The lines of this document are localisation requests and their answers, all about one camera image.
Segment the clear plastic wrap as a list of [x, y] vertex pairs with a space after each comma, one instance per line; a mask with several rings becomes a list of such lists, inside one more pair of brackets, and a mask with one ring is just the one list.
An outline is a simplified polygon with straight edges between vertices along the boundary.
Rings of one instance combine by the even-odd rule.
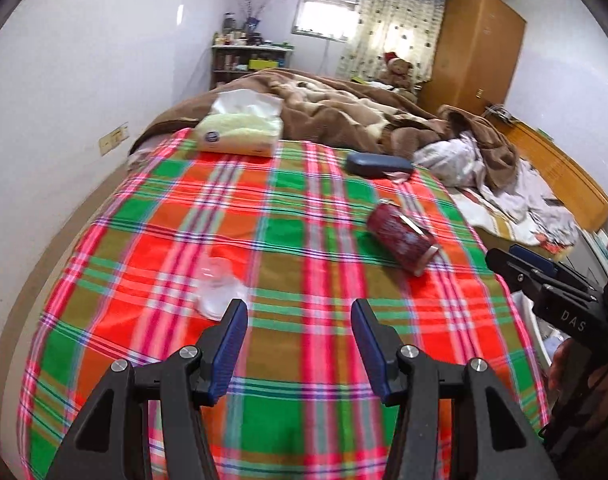
[[204, 255], [197, 263], [194, 307], [208, 320], [219, 322], [234, 299], [249, 302], [249, 290], [235, 276], [226, 258]]

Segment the red metallic can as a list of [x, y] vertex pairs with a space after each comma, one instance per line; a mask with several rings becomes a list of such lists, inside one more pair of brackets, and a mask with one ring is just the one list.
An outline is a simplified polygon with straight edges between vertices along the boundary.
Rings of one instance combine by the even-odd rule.
[[439, 252], [436, 237], [390, 200], [380, 200], [369, 214], [367, 231], [407, 272], [419, 276]]

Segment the mattress with floral sheet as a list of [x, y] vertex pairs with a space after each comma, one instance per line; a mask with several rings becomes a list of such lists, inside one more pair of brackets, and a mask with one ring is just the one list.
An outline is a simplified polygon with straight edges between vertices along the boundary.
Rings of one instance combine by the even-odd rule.
[[517, 244], [559, 261], [581, 239], [573, 214], [556, 198], [545, 197], [535, 209], [526, 211], [523, 220], [516, 221], [473, 188], [447, 188], [447, 192], [487, 248], [507, 250]]

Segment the wooden headboard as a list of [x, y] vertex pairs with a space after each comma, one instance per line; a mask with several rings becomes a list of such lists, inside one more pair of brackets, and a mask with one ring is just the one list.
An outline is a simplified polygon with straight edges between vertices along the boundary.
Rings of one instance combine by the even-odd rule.
[[490, 122], [535, 167], [582, 229], [597, 232], [607, 223], [608, 196], [578, 162], [523, 122], [496, 117], [490, 117]]

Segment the plaid red green cloth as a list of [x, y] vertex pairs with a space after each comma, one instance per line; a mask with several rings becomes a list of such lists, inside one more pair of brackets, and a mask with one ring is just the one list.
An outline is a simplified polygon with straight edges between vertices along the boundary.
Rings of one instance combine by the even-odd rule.
[[[41, 479], [117, 359], [156, 362], [199, 339], [202, 256], [249, 290], [249, 329], [226, 396], [204, 414], [225, 479], [377, 479], [396, 413], [373, 395], [349, 308], [367, 299], [434, 359], [480, 356], [534, 428], [548, 408], [533, 346], [485, 249], [432, 174], [363, 180], [345, 152], [285, 141], [269, 159], [202, 154], [186, 131], [156, 148], [84, 231], [44, 307], [18, 404], [22, 476]], [[380, 200], [439, 252], [415, 276], [367, 231]]]

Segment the dark blue glasses case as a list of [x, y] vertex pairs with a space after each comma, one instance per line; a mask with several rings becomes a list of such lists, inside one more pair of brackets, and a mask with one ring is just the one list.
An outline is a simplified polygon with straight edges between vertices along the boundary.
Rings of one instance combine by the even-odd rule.
[[367, 179], [385, 178], [389, 174], [412, 174], [413, 165], [403, 157], [371, 153], [349, 153], [344, 162], [349, 174]]

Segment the wooden wardrobe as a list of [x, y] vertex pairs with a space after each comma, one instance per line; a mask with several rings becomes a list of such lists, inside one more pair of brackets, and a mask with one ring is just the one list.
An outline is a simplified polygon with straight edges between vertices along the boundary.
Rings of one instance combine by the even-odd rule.
[[525, 28], [525, 19], [502, 0], [446, 0], [419, 106], [431, 114], [451, 105], [482, 115], [505, 102]]

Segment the teddy bear santa hat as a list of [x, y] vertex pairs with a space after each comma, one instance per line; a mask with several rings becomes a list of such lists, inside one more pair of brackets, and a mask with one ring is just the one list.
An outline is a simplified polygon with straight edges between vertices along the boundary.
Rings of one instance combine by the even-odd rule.
[[395, 52], [384, 53], [384, 67], [377, 80], [393, 88], [410, 91], [413, 87], [413, 64]]

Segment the brown fleece blanket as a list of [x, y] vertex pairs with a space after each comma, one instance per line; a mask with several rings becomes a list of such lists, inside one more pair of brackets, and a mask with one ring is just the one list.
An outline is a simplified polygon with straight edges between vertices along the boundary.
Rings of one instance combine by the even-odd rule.
[[410, 158], [426, 145], [470, 131], [490, 167], [492, 188], [517, 174], [517, 148], [481, 116], [449, 105], [432, 115], [400, 93], [288, 68], [260, 70], [170, 107], [136, 138], [129, 153], [156, 136], [196, 126], [219, 93], [239, 89], [283, 99], [282, 136], [287, 140]]

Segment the green white tissue pack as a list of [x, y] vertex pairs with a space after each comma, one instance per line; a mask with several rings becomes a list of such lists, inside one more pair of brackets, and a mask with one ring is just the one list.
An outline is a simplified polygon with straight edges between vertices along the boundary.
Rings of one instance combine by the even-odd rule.
[[221, 92], [191, 139], [201, 152], [272, 158], [283, 131], [282, 105], [277, 96], [249, 89]]

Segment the patterned window curtain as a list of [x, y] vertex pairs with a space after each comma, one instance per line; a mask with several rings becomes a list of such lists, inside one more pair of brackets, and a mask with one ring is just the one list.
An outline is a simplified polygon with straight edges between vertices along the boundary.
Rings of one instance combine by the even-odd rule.
[[429, 81], [445, 6], [446, 0], [358, 0], [356, 29], [336, 76], [373, 79], [384, 68], [385, 53], [393, 52], [412, 65], [413, 81]]

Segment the small bright window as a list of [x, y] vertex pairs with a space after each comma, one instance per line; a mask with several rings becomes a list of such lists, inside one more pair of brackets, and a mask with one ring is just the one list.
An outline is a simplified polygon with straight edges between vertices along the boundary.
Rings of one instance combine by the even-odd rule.
[[356, 32], [358, 10], [357, 1], [298, 0], [292, 34], [345, 44]]

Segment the white shelf with items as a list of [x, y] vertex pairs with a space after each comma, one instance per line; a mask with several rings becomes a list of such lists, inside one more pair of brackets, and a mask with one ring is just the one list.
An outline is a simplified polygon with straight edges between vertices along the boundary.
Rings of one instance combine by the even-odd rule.
[[266, 68], [289, 67], [293, 52], [289, 44], [215, 44], [209, 89]]

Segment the vase with dry branches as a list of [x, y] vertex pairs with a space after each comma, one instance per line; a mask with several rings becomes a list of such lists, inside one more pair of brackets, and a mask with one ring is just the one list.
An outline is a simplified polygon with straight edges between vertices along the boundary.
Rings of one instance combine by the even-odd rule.
[[242, 30], [246, 36], [254, 35], [257, 32], [261, 17], [272, 4], [273, 0], [234, 0], [238, 3], [242, 18]]

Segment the beige wall socket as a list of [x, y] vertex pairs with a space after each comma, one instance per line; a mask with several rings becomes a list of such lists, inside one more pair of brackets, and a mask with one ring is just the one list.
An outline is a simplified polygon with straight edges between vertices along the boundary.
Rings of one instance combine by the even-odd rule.
[[110, 151], [115, 150], [121, 143], [124, 143], [129, 138], [128, 124], [120, 125], [105, 136], [98, 139], [98, 150], [101, 156], [105, 156]]

